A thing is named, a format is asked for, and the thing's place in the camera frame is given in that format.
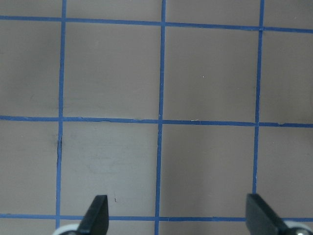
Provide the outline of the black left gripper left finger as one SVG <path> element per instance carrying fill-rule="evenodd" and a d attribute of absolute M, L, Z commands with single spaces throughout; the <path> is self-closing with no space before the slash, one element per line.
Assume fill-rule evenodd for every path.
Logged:
<path fill-rule="evenodd" d="M 109 228 L 108 197 L 97 195 L 80 222 L 79 235 L 106 235 Z"/>

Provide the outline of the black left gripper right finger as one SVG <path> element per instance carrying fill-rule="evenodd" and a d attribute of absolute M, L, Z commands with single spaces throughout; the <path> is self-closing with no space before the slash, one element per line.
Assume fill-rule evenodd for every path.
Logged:
<path fill-rule="evenodd" d="M 258 194 L 246 196 L 246 227 L 251 235 L 284 235 L 289 227 Z"/>

